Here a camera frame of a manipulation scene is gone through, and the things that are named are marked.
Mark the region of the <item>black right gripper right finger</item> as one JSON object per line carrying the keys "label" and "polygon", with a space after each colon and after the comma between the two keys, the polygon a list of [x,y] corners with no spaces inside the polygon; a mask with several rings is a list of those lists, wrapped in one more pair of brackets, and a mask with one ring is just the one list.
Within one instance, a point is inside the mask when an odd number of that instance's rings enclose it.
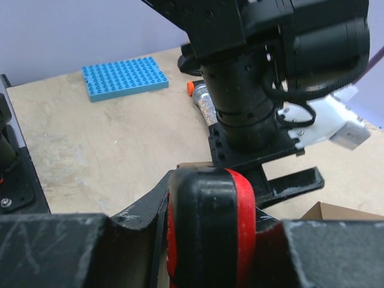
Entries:
{"label": "black right gripper right finger", "polygon": [[254,287],[383,287],[383,221],[256,220]]}

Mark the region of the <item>small cardboard box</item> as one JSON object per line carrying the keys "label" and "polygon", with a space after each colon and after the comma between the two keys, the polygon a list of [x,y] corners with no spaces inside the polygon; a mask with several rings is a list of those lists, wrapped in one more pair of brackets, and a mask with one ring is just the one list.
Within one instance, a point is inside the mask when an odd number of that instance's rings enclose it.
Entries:
{"label": "small cardboard box", "polygon": [[301,219],[383,221],[383,216],[328,203],[317,202],[301,217]]}

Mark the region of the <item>red black utility knife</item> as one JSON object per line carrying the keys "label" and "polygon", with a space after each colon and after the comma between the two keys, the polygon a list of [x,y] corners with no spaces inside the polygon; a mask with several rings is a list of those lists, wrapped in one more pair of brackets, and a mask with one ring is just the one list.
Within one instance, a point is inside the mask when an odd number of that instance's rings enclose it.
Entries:
{"label": "red black utility knife", "polygon": [[247,287],[256,246],[250,182],[231,169],[182,167],[167,192],[170,286]]}

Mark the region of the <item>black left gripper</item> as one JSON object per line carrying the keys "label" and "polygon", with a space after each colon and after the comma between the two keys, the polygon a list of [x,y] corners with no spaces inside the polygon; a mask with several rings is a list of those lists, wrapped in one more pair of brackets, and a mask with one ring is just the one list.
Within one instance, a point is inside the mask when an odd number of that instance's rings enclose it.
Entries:
{"label": "black left gripper", "polygon": [[[297,138],[289,136],[289,129],[277,123],[274,131],[246,128],[239,137],[227,137],[221,123],[210,125],[209,147],[215,167],[248,170],[263,163],[290,155],[303,155],[297,148]],[[320,190],[325,186],[320,171],[312,167],[286,176],[268,180],[267,193],[256,193],[257,207],[268,208],[291,198]]]}

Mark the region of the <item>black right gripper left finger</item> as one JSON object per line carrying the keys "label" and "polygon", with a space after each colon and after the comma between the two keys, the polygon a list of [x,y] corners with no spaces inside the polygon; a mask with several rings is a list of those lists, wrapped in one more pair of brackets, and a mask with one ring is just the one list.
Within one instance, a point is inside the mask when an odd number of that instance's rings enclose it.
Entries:
{"label": "black right gripper left finger", "polygon": [[168,179],[112,217],[3,215],[1,286],[168,287]]}

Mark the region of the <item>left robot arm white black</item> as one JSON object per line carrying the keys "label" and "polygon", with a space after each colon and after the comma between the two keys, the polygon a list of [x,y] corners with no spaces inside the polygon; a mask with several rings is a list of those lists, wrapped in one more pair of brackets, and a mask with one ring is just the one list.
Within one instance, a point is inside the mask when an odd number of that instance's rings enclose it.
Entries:
{"label": "left robot arm white black", "polygon": [[185,31],[186,63],[214,106],[215,167],[242,173],[258,207],[323,188],[317,168],[267,180],[263,164],[370,134],[344,102],[370,54],[368,1],[148,1]]}

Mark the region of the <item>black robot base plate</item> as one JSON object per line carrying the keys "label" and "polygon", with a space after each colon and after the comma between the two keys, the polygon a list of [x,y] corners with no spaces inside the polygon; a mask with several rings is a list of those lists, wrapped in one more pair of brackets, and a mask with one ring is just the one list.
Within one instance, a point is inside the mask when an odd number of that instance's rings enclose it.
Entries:
{"label": "black robot base plate", "polygon": [[50,208],[1,75],[1,214],[49,213]]}

